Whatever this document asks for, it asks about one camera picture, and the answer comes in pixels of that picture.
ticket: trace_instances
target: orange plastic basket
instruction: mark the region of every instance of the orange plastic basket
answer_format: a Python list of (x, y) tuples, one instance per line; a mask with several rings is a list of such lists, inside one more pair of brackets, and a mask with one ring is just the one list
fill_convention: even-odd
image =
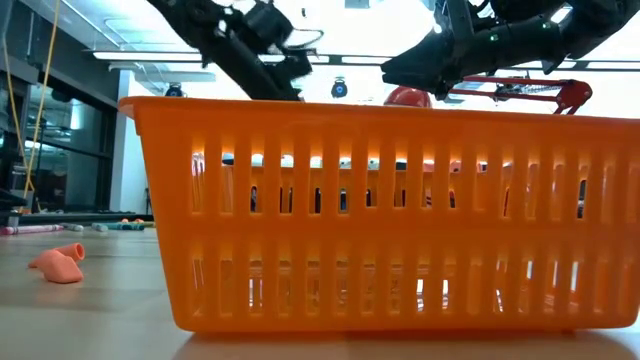
[(185, 330), (636, 320), (640, 123), (160, 97), (121, 110)]

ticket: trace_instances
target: yellow cable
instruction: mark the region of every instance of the yellow cable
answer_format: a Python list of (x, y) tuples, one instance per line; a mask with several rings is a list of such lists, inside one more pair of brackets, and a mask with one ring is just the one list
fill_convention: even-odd
[[(24, 143), (22, 142), (22, 135), (20, 134), (20, 123), (18, 122), (18, 111), (16, 110), (16, 99), (13, 93), (13, 82), (11, 80), (11, 66), (9, 64), (9, 52), (7, 51), (7, 38), (2, 38), (2, 48), (4, 49), (4, 62), (7, 64), (7, 85), (9, 87), (9, 100), (11, 102), (11, 112), (13, 113), (13, 123), (16, 128), (16, 137), (18, 138), (18, 144), (20, 145), (20, 156), (22, 157), (22, 165), (27, 168), (27, 158), (24, 155)], [(31, 182), (31, 179), (27, 179), (29, 187), (35, 192), (35, 186)]]
[[(29, 166), (27, 166), (27, 179), (31, 179), (31, 169), (33, 168), (33, 158), (35, 155), (36, 143), (38, 141), (38, 132), (40, 131), (40, 120), (42, 119), (42, 110), (44, 109), (44, 99), (49, 81), (49, 70), (51, 69), (51, 59), (53, 58), (53, 45), (56, 42), (56, 30), (58, 29), (58, 18), (60, 15), (60, 0), (56, 1), (56, 12), (53, 18), (53, 29), (51, 30), (51, 41), (49, 42), (49, 55), (47, 57), (47, 67), (44, 71), (44, 81), (42, 82), (42, 94), (40, 96), (40, 107), (38, 108), (38, 116), (36, 117), (36, 129), (33, 132), (33, 145), (31, 146), (31, 155), (29, 157)], [(23, 198), (27, 198), (29, 182), (24, 184)]]

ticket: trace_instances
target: black robotic arm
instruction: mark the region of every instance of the black robotic arm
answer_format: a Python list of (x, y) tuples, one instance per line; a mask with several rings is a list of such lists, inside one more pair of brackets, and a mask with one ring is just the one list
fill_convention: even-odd
[[(491, 3), (495, 16), (480, 18)], [(580, 58), (616, 33), (638, 12), (640, 0), (571, 0), (560, 23), (551, 17), (564, 0), (437, 0), (442, 28), (382, 64), (386, 83), (429, 91), (443, 99), (465, 76), (541, 60), (545, 73), (567, 57)]]
[[(148, 0), (173, 30), (202, 54), (202, 65), (216, 63), (256, 100), (299, 101), (291, 80), (311, 72), (309, 49), (284, 46), (291, 22), (272, 2), (256, 2), (247, 14), (211, 0)], [(263, 63), (258, 55), (278, 53), (278, 64)]]

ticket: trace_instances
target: table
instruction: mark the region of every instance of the table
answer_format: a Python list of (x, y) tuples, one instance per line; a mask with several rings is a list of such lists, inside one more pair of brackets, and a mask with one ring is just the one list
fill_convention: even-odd
[[(81, 242), (82, 283), (47, 283), (26, 264)], [(0, 359), (640, 359), (640, 323), (575, 334), (199, 336), (171, 318), (156, 233), (58, 232), (0, 238)]]

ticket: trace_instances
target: orange foam piece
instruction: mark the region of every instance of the orange foam piece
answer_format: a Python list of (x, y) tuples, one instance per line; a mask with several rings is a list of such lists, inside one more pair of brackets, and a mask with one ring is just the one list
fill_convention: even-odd
[(84, 259), (84, 246), (82, 246), (82, 244), (80, 243), (75, 243), (75, 244), (69, 244), (59, 248), (43, 251), (42, 253), (40, 253), (40, 255), (38, 255), (38, 257), (36, 257), (29, 263), (29, 267), (32, 269), (37, 268), (38, 263), (40, 263), (44, 258), (48, 256), (52, 256), (50, 251), (55, 251), (62, 255), (69, 256), (74, 261), (81, 261)]
[(84, 275), (78, 264), (70, 257), (55, 250), (48, 253), (38, 263), (38, 269), (42, 271), (44, 278), (58, 284), (70, 284), (84, 279)]
[(78, 262), (84, 260), (84, 246), (80, 243), (69, 244), (55, 248), (55, 250), (58, 250), (62, 255), (70, 256), (73, 261)]

